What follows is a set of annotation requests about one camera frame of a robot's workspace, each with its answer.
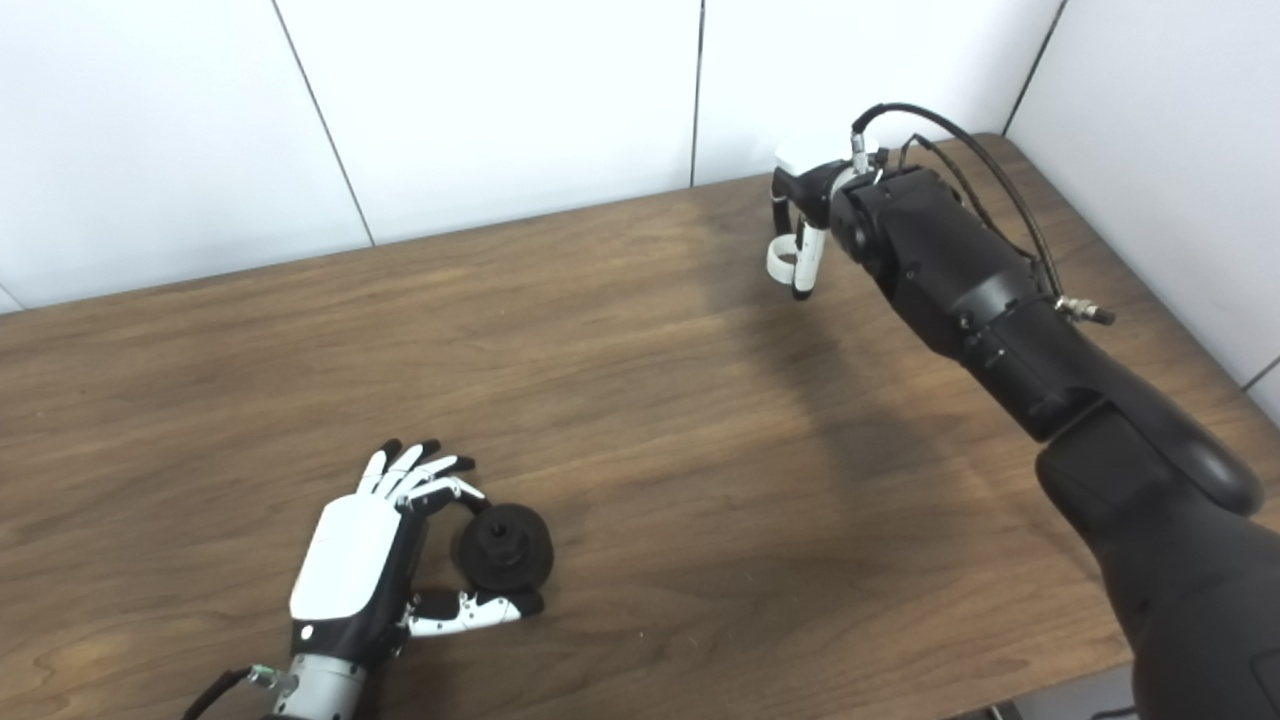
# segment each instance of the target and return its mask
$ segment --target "black cable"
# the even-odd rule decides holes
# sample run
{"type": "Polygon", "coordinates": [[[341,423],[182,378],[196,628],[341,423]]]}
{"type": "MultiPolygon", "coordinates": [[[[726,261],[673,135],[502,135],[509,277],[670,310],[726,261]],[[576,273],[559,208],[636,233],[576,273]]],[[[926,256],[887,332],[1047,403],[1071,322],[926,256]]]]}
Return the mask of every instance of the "black cable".
{"type": "Polygon", "coordinates": [[[951,170],[951,174],[955,176],[956,182],[960,183],[960,187],[964,190],[965,195],[969,197],[969,206],[973,208],[973,211],[978,215],[978,218],[982,220],[982,223],[984,225],[987,225],[988,229],[991,229],[991,232],[993,232],[997,236],[1000,236],[1001,240],[1004,240],[1005,242],[1007,242],[1009,246],[1012,247],[1014,251],[1018,252],[1019,255],[1021,255],[1023,258],[1025,258],[1028,260],[1036,260],[1037,256],[1034,254],[1028,252],[1028,251],[1023,250],[1021,247],[1014,245],[1009,240],[1009,237],[1005,236],[1005,233],[1000,232],[1000,228],[996,227],[996,222],[991,218],[991,215],[987,213],[987,209],[982,205],[982,200],[978,200],[978,192],[974,191],[974,188],[973,188],[972,184],[969,184],[969,178],[965,177],[964,172],[960,169],[960,165],[957,165],[956,161],[952,160],[950,155],[947,155],[946,152],[943,152],[941,147],[938,147],[932,141],[929,141],[929,138],[924,137],[920,133],[914,133],[914,135],[911,135],[911,137],[906,138],[906,142],[902,143],[902,150],[899,151],[900,154],[897,156],[897,172],[899,173],[902,172],[902,168],[906,164],[906,151],[911,147],[913,142],[919,142],[920,147],[923,147],[923,149],[928,150],[929,152],[933,152],[934,155],[937,155],[942,160],[942,164],[945,164],[947,167],[947,169],[951,170]]]}
{"type": "Polygon", "coordinates": [[[902,143],[902,149],[897,151],[897,172],[899,172],[899,174],[901,174],[902,173],[902,168],[906,167],[906,151],[911,149],[911,143],[913,142],[915,142],[916,140],[919,140],[922,137],[924,137],[924,136],[920,135],[920,133],[911,135],[911,137],[906,138],[906,142],[902,143]]]}
{"type": "Polygon", "coordinates": [[[1115,720],[1116,717],[1133,717],[1138,715],[1138,707],[1130,705],[1129,707],[1119,707],[1116,710],[1103,710],[1102,712],[1094,712],[1089,716],[1089,720],[1115,720]]]}
{"type": "Polygon", "coordinates": [[[209,689],[200,693],[200,697],[191,703],[191,707],[182,714],[182,720],[196,720],[209,710],[209,706],[218,702],[218,698],[223,697],[223,693],[236,687],[237,683],[248,678],[250,670],[252,667],[241,667],[239,670],[228,670],[223,673],[220,678],[214,680],[214,684],[209,685],[209,689]]]}
{"type": "Polygon", "coordinates": [[[1032,242],[1036,243],[1036,251],[1041,256],[1041,263],[1043,263],[1044,278],[1048,282],[1050,290],[1053,292],[1055,296],[1061,297],[1062,282],[1061,279],[1059,279],[1057,266],[1053,264],[1053,255],[1048,250],[1048,242],[1044,240],[1044,233],[1041,232],[1039,224],[1032,215],[1030,206],[1027,204],[1027,200],[1023,199],[1023,193],[1018,192],[1018,188],[1014,187],[1014,181],[1009,178],[1009,174],[1005,173],[1005,169],[1000,167],[1000,163],[997,163],[996,159],[991,156],[991,152],[987,152],[987,149],[983,147],[977,140],[974,140],[972,135],[965,132],[964,128],[943,118],[942,115],[934,113],[933,110],[920,108],[919,105],[911,105],[910,102],[886,102],[882,105],[876,105],[874,108],[870,108],[865,113],[859,115],[852,124],[854,135],[861,135],[867,132],[867,126],[869,126],[870,122],[878,118],[879,115],[895,111],[919,115],[937,124],[942,129],[954,135],[956,140],[964,142],[969,147],[969,150],[973,150],[974,155],[977,155],[978,159],[980,159],[982,163],[987,165],[987,168],[991,170],[991,174],[996,176],[996,179],[1000,182],[1000,186],[1005,188],[1006,193],[1009,193],[1009,199],[1014,201],[1014,206],[1018,208],[1018,214],[1021,215],[1023,223],[1027,224],[1027,231],[1032,236],[1032,242]]]}

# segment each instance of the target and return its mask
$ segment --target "black tube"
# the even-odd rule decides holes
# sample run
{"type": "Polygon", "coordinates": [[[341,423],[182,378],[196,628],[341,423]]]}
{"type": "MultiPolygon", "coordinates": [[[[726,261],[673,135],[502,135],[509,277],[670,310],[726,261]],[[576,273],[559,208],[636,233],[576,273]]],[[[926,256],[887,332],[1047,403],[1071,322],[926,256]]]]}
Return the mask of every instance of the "black tube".
{"type": "Polygon", "coordinates": [[[209,685],[205,692],[200,693],[200,697],[197,697],[195,702],[191,703],[191,707],[182,714],[182,720],[196,720],[196,717],[204,715],[205,711],[209,710],[211,705],[218,702],[218,698],[223,697],[227,691],[234,688],[236,684],[244,678],[248,678],[250,670],[251,667],[241,667],[239,670],[228,670],[223,673],[221,676],[214,680],[214,684],[209,685]]]}

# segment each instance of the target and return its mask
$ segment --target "robotic finger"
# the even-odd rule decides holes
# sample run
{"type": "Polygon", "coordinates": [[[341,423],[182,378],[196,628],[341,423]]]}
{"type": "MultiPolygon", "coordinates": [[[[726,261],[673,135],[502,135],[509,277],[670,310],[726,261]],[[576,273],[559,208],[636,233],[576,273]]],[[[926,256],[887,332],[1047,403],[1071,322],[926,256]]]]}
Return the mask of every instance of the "robotic finger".
{"type": "Polygon", "coordinates": [[[502,596],[486,592],[426,591],[419,593],[408,615],[413,638],[452,635],[513,623],[543,611],[536,592],[502,596]]]}

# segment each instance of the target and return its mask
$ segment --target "robotic hand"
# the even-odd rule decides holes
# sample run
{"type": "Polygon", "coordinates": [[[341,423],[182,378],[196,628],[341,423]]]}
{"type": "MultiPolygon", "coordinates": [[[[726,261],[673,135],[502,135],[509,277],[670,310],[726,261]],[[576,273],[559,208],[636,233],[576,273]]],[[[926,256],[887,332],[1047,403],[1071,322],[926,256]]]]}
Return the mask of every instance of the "robotic hand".
{"type": "Polygon", "coordinates": [[[543,610],[538,588],[553,564],[550,534],[532,510],[493,506],[456,473],[470,457],[434,459],[438,441],[401,452],[399,441],[369,459],[351,495],[328,503],[289,597],[288,671],[253,665],[230,671],[184,715],[197,717],[239,679],[276,691],[271,720],[349,720],[367,674],[408,638],[511,623],[543,610]],[[457,561],[471,591],[413,592],[428,518],[460,503],[475,516],[457,561]]]}
{"type": "MultiPolygon", "coordinates": [[[[946,118],[905,104],[858,118],[847,155],[790,158],[780,149],[774,223],[788,224],[791,202],[803,228],[829,228],[929,350],[963,365],[1046,443],[1036,474],[1102,570],[1134,652],[1139,716],[1280,720],[1280,534],[1248,520],[1263,503],[1262,484],[1079,332],[1080,320],[1115,318],[1062,295],[1039,228],[998,163],[946,118]],[[938,173],[901,160],[888,168],[884,152],[872,159],[863,133],[887,111],[924,117],[965,142],[1014,200],[1038,252],[995,227],[940,150],[925,146],[969,191],[973,213],[938,173]]],[[[808,242],[791,278],[774,272],[772,246],[767,260],[801,299],[815,274],[803,264],[822,256],[808,242]]]]}

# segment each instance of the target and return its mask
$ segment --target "black fingertip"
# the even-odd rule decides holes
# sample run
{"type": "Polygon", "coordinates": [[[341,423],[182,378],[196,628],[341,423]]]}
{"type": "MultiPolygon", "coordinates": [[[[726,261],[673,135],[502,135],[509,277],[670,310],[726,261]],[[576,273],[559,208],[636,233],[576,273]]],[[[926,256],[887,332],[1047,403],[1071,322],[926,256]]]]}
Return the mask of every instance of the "black fingertip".
{"type": "Polygon", "coordinates": [[[543,596],[536,592],[522,593],[522,594],[508,594],[507,600],[516,606],[520,611],[521,618],[529,618],[530,615],[538,615],[541,612],[547,605],[543,602],[543,596]]]}
{"type": "Polygon", "coordinates": [[[385,452],[387,454],[387,460],[390,461],[397,455],[399,455],[399,451],[401,451],[402,447],[404,447],[404,445],[401,443],[399,438],[394,438],[393,437],[392,439],[384,442],[383,446],[379,450],[381,450],[383,452],[385,452]]]}
{"type": "Polygon", "coordinates": [[[420,445],[422,446],[422,456],[419,457],[417,462],[415,462],[413,465],[421,465],[422,462],[426,462],[428,460],[431,459],[433,455],[440,451],[440,441],[435,438],[424,439],[420,445]]]}

